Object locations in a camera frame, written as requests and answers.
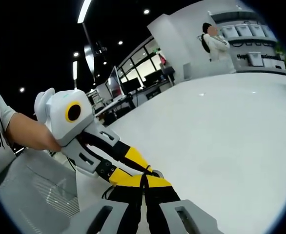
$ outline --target yellow eye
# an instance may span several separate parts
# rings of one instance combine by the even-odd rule
[[[68,122],[72,123],[75,122],[81,113],[81,106],[80,103],[77,101],[71,102],[65,112],[65,118]]]

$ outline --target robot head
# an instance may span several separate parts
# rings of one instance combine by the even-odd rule
[[[44,122],[49,128],[60,146],[65,146],[93,121],[92,105],[81,90],[58,93],[50,90],[38,94],[36,115],[38,121]]]

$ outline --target window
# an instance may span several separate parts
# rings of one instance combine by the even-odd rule
[[[142,48],[132,56],[132,60],[134,64],[137,64],[146,56],[147,56],[146,51],[144,50],[144,48]]]
[[[123,65],[123,71],[127,73],[132,68],[133,68],[133,64],[131,60],[128,59],[128,61],[125,62],[125,64]]]
[[[159,45],[157,42],[153,39],[148,44],[145,45],[146,50],[149,54],[152,54],[156,49],[159,49]]]
[[[146,81],[145,76],[155,72],[155,68],[151,60],[147,60],[137,67],[137,70],[142,78],[142,81]]]
[[[135,70],[135,69],[132,69],[129,73],[127,73],[126,76],[127,76],[128,80],[139,78],[139,74],[137,73],[137,70]]]
[[[121,69],[119,69],[119,70],[117,71],[117,73],[118,73],[118,76],[119,76],[119,77],[122,77],[122,76],[123,76],[123,71],[122,71]]]
[[[123,76],[123,77],[120,78],[120,81],[121,81],[122,83],[125,83],[125,82],[127,82],[128,80],[127,80],[127,78],[126,78],[125,76]]]
[[[155,65],[156,69],[157,70],[160,70],[161,69],[161,58],[159,57],[159,55],[154,55],[152,57],[152,61],[153,61],[153,64]]]

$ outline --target white desk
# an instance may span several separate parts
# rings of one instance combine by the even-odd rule
[[[105,106],[101,111],[99,111],[98,113],[95,114],[95,117],[101,115],[102,113],[104,113],[105,111],[107,111],[108,109],[112,108],[114,105],[116,105],[118,102],[121,102],[123,100],[125,100],[127,98],[126,95],[118,98],[117,100],[111,102],[110,104],[108,104],[107,106]]]
[[[183,82],[110,127],[225,234],[263,234],[286,205],[286,76]],[[77,173],[81,209],[108,186]]]

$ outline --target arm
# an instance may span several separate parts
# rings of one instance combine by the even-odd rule
[[[44,124],[21,113],[13,114],[5,134],[17,144],[35,150],[61,151],[61,147]]]
[[[10,141],[36,150],[55,152],[61,150],[61,147],[44,124],[34,121],[21,113],[16,113],[6,105],[1,95],[0,117],[3,131]]]
[[[224,40],[226,43],[219,41],[218,39],[212,38],[212,42],[218,50],[227,51],[230,48],[230,44],[223,36],[219,36],[220,39]]]
[[[206,42],[206,44],[208,45],[210,50],[221,50],[221,51],[227,51],[230,48],[229,43],[224,39],[224,41],[226,41],[226,44],[224,44],[223,42],[211,37],[208,34],[204,35],[204,40]]]

